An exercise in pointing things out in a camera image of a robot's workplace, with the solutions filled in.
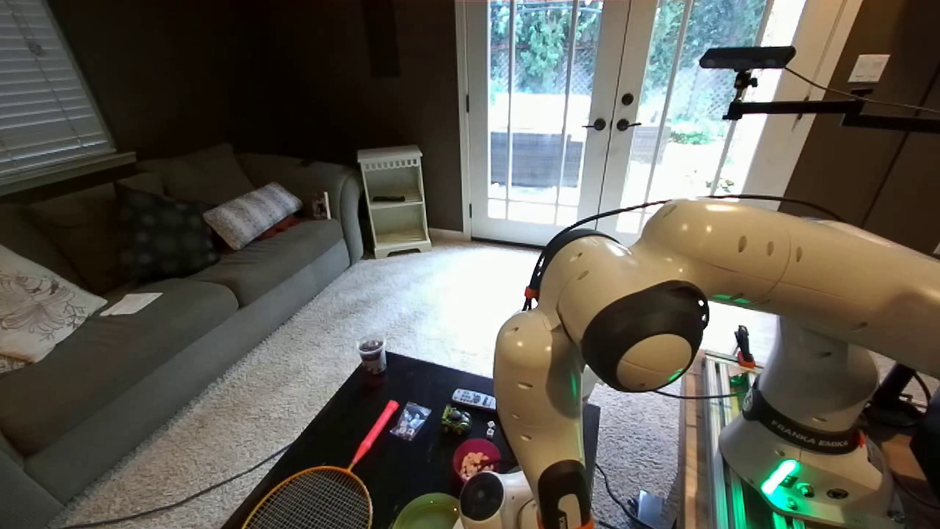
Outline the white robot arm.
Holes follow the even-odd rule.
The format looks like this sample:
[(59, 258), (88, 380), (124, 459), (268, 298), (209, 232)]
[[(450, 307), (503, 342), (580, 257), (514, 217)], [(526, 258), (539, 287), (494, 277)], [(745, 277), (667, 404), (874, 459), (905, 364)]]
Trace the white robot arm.
[(940, 261), (839, 221), (735, 199), (669, 199), (635, 243), (558, 235), (526, 307), (497, 334), (503, 431), (539, 529), (592, 529), (580, 376), (658, 390), (697, 358), (708, 309), (780, 317), (719, 456), (768, 509), (845, 529), (892, 529), (880, 453), (858, 430), (874, 357), (940, 374)]

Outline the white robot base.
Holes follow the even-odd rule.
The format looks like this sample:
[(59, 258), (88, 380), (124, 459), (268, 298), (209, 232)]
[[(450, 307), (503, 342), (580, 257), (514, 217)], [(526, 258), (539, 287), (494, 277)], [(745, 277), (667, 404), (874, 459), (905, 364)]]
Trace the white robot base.
[(901, 317), (865, 339), (827, 339), (780, 321), (766, 368), (721, 430), (729, 471), (777, 514), (901, 529), (887, 459), (861, 431), (861, 412), (879, 386), (873, 349), (937, 374), (937, 342), (934, 317)]

